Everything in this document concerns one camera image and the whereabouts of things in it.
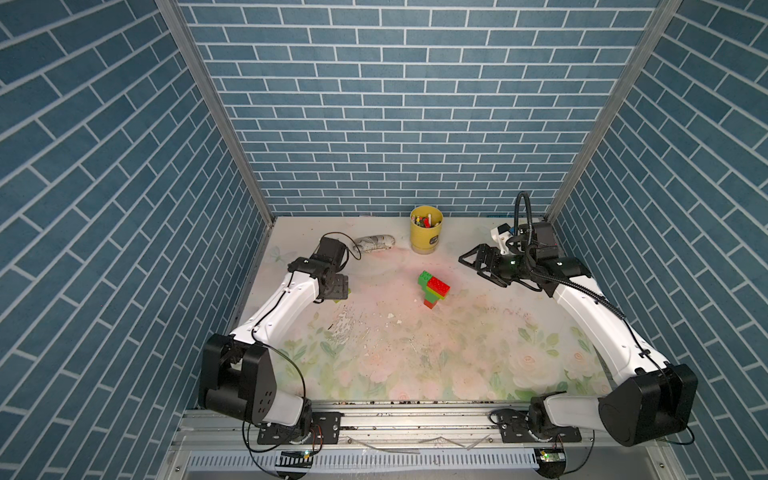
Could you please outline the lime lego brick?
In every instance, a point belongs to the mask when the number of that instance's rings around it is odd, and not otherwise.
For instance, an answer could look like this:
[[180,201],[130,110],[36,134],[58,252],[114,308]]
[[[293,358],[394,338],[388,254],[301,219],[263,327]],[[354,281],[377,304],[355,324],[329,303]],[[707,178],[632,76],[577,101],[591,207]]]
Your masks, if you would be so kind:
[[436,303],[437,301],[444,299],[444,296],[440,295],[439,293],[435,292],[430,288],[425,289],[424,295],[425,295],[425,300],[430,303]]

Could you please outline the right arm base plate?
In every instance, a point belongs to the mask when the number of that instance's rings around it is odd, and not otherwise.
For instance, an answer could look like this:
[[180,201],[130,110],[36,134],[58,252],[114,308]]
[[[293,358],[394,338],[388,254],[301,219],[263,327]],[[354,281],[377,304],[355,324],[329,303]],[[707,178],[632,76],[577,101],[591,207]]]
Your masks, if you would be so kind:
[[499,430],[505,444],[582,441],[578,428],[556,426],[536,410],[497,409],[488,414],[488,420]]

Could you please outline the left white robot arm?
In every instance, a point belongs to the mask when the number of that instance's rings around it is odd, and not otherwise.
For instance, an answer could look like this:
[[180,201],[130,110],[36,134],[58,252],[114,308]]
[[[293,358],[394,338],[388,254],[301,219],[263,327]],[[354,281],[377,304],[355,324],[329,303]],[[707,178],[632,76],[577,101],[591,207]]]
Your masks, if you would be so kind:
[[202,350],[199,377],[201,407],[247,425],[278,429],[278,441],[298,441],[312,428],[306,393],[288,394],[277,386],[273,353],[299,315],[310,305],[348,297],[342,270],[350,252],[340,240],[323,236],[308,258],[287,266],[276,291],[242,325],[214,334]]

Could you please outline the red long lego brick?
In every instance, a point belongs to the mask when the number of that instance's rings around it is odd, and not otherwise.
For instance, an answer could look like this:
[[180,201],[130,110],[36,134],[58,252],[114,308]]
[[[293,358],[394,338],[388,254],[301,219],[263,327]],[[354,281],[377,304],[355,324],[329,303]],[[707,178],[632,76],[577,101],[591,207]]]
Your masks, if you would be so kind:
[[450,286],[437,277],[432,277],[426,284],[428,290],[440,299],[444,299],[450,291]]

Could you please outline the green long lego brick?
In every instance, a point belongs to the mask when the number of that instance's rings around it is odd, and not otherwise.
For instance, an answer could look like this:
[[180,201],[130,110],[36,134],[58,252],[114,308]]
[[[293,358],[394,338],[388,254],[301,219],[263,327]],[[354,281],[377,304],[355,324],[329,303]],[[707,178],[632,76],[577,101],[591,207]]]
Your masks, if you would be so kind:
[[427,272],[427,271],[423,271],[423,272],[422,272],[422,273],[419,275],[419,277],[418,277],[418,284],[419,284],[419,285],[420,285],[422,288],[427,288],[427,287],[428,287],[428,284],[429,284],[429,282],[431,281],[431,279],[432,279],[432,278],[433,278],[433,275],[432,275],[432,274],[430,274],[430,273],[429,273],[429,272]]

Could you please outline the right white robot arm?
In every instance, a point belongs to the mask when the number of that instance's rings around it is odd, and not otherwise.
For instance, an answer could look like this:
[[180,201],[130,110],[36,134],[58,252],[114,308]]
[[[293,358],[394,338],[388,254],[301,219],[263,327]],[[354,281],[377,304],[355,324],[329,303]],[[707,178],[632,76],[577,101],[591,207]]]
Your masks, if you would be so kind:
[[585,428],[634,446],[687,430],[697,376],[644,340],[581,260],[560,255],[550,224],[503,224],[491,237],[492,244],[461,255],[460,264],[499,287],[518,283],[545,293],[576,320],[615,384],[605,395],[533,398],[527,415],[533,436],[548,441],[561,429]]

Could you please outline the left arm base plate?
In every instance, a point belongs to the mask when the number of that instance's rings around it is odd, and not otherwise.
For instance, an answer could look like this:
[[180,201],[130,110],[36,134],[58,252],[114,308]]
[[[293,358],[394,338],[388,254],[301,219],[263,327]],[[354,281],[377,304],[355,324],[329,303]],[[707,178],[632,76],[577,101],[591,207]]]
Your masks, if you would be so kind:
[[296,425],[287,426],[278,423],[262,424],[259,428],[257,444],[272,446],[287,444],[311,444],[313,435],[319,433],[315,444],[335,445],[338,443],[343,414],[339,411],[312,412],[311,416],[303,414]]

